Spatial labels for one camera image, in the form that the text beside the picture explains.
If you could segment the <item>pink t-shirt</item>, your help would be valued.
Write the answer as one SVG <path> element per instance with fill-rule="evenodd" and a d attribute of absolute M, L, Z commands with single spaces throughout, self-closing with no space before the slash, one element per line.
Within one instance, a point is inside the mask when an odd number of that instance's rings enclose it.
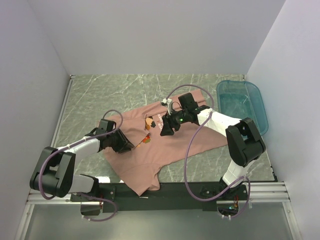
<path fill-rule="evenodd" d="M 198 126 L 189 122 L 183 123 L 174 135 L 161 136 L 162 116 L 166 111 L 160 102 L 154 102 L 107 117 L 121 124 L 121 131 L 134 148 L 116 153 L 108 147 L 103 154 L 119 178 L 138 196 L 147 190 L 160 189 L 158 172 L 162 167 L 184 159 L 188 145 L 191 146 L 190 156 L 227 145 L 225 136 L 206 127 L 192 140 Z"/>

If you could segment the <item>teal translucent plastic basin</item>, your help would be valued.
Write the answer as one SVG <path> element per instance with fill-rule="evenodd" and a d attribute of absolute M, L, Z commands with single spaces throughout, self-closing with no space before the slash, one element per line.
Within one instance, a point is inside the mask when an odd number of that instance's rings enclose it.
<path fill-rule="evenodd" d="M 249 81 L 223 80 L 217 84 L 217 105 L 221 114 L 254 121 L 260 135 L 269 129 L 269 123 L 259 88 Z"/>

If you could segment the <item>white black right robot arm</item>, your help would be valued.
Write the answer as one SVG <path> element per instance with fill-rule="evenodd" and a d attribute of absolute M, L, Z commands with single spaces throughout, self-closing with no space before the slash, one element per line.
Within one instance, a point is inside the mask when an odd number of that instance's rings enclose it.
<path fill-rule="evenodd" d="M 252 162 L 266 150 L 260 132 L 251 118 L 239 119 L 224 115 L 207 105 L 198 105 L 188 92 L 178 97 L 181 110 L 173 109 L 173 100 L 165 98 L 161 105 L 167 107 L 162 116 L 163 127 L 160 135 L 172 136 L 184 123 L 206 127 L 226 137 L 231 162 L 221 178 L 219 193 L 230 200 L 237 194 L 237 187 L 246 176 Z"/>

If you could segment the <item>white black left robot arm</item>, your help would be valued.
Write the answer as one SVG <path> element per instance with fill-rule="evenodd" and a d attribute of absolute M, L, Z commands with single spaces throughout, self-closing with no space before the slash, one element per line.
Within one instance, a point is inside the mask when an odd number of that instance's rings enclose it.
<path fill-rule="evenodd" d="M 92 154 L 111 148 L 115 153 L 126 153 L 134 148 L 114 121 L 101 119 L 98 127 L 81 140 L 63 147 L 45 147 L 31 175 L 29 186 L 42 191 L 46 199 L 82 193 L 88 201 L 100 195 L 99 180 L 89 175 L 75 175 L 76 162 Z"/>

